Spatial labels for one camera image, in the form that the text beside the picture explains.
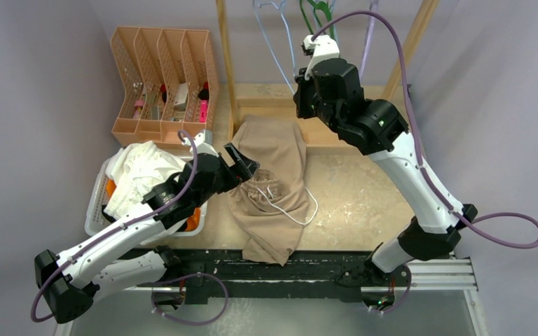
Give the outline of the beige shorts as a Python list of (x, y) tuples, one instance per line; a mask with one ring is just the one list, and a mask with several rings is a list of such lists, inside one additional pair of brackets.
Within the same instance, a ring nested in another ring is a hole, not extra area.
[(248, 236), (245, 260), (285, 265), (313, 208), (305, 189), (307, 145), (291, 121), (248, 115), (232, 143), (259, 169), (228, 193), (230, 212)]

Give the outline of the white plastic perforated basket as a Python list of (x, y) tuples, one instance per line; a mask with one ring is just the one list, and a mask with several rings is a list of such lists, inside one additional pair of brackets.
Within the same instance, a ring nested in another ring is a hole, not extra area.
[[(101, 206), (104, 203), (104, 196), (105, 196), (105, 183), (109, 180), (108, 176), (106, 175), (105, 171), (108, 166), (109, 159), (106, 159), (100, 168), (100, 171), (97, 175), (94, 187), (92, 189), (92, 194), (90, 197), (88, 209), (86, 211), (86, 220), (84, 229), (85, 232), (89, 236), (93, 236), (103, 230), (106, 226), (108, 226), (110, 223), (105, 220), (103, 215), (101, 214)], [(205, 226), (205, 217), (207, 215), (207, 205), (208, 203), (204, 203), (201, 207), (201, 215), (200, 215), (200, 223), (198, 228), (193, 232), (178, 232), (176, 231), (173, 234), (166, 234), (162, 233), (159, 234), (158, 239), (164, 238), (164, 237), (192, 237), (199, 234), (202, 229)]]

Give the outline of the white shorts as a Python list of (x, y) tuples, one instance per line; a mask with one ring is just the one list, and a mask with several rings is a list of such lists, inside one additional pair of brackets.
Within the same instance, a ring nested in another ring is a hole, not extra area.
[(182, 172), (185, 161), (159, 149), (153, 141), (132, 143), (109, 159), (106, 176), (115, 183), (104, 213), (116, 220), (143, 200), (151, 189), (172, 174)]

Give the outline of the green hanger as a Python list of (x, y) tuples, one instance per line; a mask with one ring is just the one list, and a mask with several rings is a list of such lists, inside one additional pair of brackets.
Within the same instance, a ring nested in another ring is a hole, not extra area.
[(302, 15), (305, 26), (308, 31), (313, 34), (315, 28), (321, 28), (323, 26), (321, 18), (326, 21), (330, 21), (333, 18), (333, 8), (336, 1), (313, 1), (313, 0), (299, 0), (298, 8)]

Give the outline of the orange shorts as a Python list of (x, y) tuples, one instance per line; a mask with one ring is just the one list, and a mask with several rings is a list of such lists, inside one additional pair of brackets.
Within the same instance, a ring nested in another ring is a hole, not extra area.
[[(112, 196), (113, 192), (116, 189), (116, 184), (112, 180), (108, 180), (105, 183), (105, 196), (104, 196), (104, 203), (101, 206), (101, 214), (105, 218), (106, 221), (109, 223), (113, 223), (116, 221), (116, 219), (113, 216), (108, 215), (104, 210), (107, 206), (107, 202), (109, 201), (110, 197)], [(191, 215), (186, 222), (178, 229), (178, 232), (193, 232), (195, 231), (200, 223), (200, 215), (201, 210), (200, 208), (196, 208), (193, 215)]]

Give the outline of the lilac plastic hanger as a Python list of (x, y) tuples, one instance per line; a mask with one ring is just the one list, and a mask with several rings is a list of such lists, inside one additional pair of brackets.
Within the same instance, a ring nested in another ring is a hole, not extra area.
[[(369, 5), (368, 5), (368, 10), (372, 11), (372, 12), (376, 12), (378, 10), (379, 3), (380, 3), (379, 0), (370, 0)], [(375, 21), (376, 21), (376, 19), (374, 17), (370, 17), (370, 19), (368, 21), (368, 25), (366, 27), (364, 49), (363, 49), (362, 58), (361, 58), (361, 65), (360, 65), (360, 68), (359, 68), (359, 76), (360, 76), (360, 78), (362, 78), (362, 76), (364, 75), (364, 72), (365, 72), (366, 67), (367, 67), (367, 63), (368, 63), (368, 59), (369, 59), (369, 53), (370, 53), (370, 49), (371, 49), (371, 44), (372, 44), (372, 41), (373, 41), (373, 34), (374, 34), (374, 31), (375, 31)]]

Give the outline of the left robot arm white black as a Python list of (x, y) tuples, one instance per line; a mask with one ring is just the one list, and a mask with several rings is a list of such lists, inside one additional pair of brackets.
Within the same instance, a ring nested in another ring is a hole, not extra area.
[(32, 303), (32, 320), (52, 318), (64, 324), (86, 313), (98, 299), (117, 291), (157, 281), (163, 286), (175, 285), (181, 268), (171, 261), (168, 248), (155, 248), (130, 260), (118, 258), (156, 235), (179, 231), (211, 196), (231, 191), (253, 178), (260, 163), (231, 143), (224, 148), (233, 164), (213, 148), (192, 145), (193, 157), (182, 170), (154, 185), (117, 221), (67, 250), (40, 252), (34, 259), (39, 292)]

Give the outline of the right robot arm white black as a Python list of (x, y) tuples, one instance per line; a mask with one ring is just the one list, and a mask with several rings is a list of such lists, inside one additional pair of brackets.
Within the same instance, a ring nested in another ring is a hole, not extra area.
[[(381, 285), (404, 263), (453, 251), (465, 227), (460, 218), (472, 221), (478, 210), (450, 195), (427, 168), (397, 107), (384, 99), (365, 98), (356, 66), (343, 58), (321, 61), (311, 70), (302, 68), (294, 80), (297, 117), (320, 119), (340, 140), (376, 163), (413, 210), (410, 224), (398, 237), (381, 244), (368, 258), (366, 278)], [(424, 168), (427, 178), (421, 172)]]

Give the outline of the wooden clothes rack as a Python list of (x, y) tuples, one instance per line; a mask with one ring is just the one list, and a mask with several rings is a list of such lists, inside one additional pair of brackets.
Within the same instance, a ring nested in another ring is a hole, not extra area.
[[(368, 86), (365, 92), (370, 98), (379, 97), (390, 100), (403, 111), (402, 96), (399, 92), (407, 93), (401, 88), (402, 76), (408, 75), (409, 64), (418, 49), (424, 33), (439, 5), (438, 1), (422, 1), (415, 14), (413, 23), (403, 42), (403, 61), (406, 70), (402, 71), (400, 63), (396, 63), (384, 86)], [(235, 81), (235, 64), (231, 55), (230, 30), (228, 27), (228, 10), (225, 1), (216, 2), (219, 22), (219, 33), (226, 70), (228, 94), (230, 99), (230, 115), (228, 123), (229, 139), (232, 139), (247, 116), (262, 116), (277, 120), (287, 120), (298, 123), (303, 139), (308, 145), (309, 153), (315, 155), (357, 155), (357, 149), (338, 140), (317, 119), (297, 119), (292, 94), (286, 85), (262, 85), (260, 83), (243, 84), (238, 86)]]

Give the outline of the pink marker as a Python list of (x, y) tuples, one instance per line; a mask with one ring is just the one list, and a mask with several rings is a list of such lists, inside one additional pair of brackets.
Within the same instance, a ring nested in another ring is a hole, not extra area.
[(209, 101), (201, 100), (200, 101), (200, 112), (199, 112), (199, 122), (206, 123), (208, 116)]

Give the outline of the white small box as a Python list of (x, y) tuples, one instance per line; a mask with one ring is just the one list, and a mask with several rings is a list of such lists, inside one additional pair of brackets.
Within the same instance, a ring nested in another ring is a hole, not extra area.
[(188, 84), (180, 83), (174, 96), (174, 110), (185, 111), (188, 103)]

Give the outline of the peach plastic file organizer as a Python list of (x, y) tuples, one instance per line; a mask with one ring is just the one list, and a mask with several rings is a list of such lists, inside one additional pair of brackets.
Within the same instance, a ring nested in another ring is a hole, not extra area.
[[(179, 130), (192, 136), (212, 131), (219, 76), (208, 30), (119, 26), (110, 44), (124, 89), (112, 128), (122, 146), (153, 141), (177, 151)], [(174, 110), (180, 83), (188, 84), (185, 111)], [(199, 122), (202, 99), (209, 101), (206, 123)]]

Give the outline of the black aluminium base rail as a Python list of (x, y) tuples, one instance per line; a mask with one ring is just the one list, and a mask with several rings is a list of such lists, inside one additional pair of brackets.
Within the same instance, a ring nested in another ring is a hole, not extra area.
[[(444, 256), (413, 261), (386, 276), (365, 268), (366, 251), (297, 251), (285, 265), (245, 260), (234, 249), (171, 249), (171, 268), (154, 283), (126, 289), (158, 293), (163, 303), (171, 294), (185, 295), (189, 305), (210, 298), (337, 299), (367, 307), (388, 308), (407, 290), (469, 291), (476, 289), (468, 260)], [(141, 257), (154, 249), (136, 248), (119, 261)]]

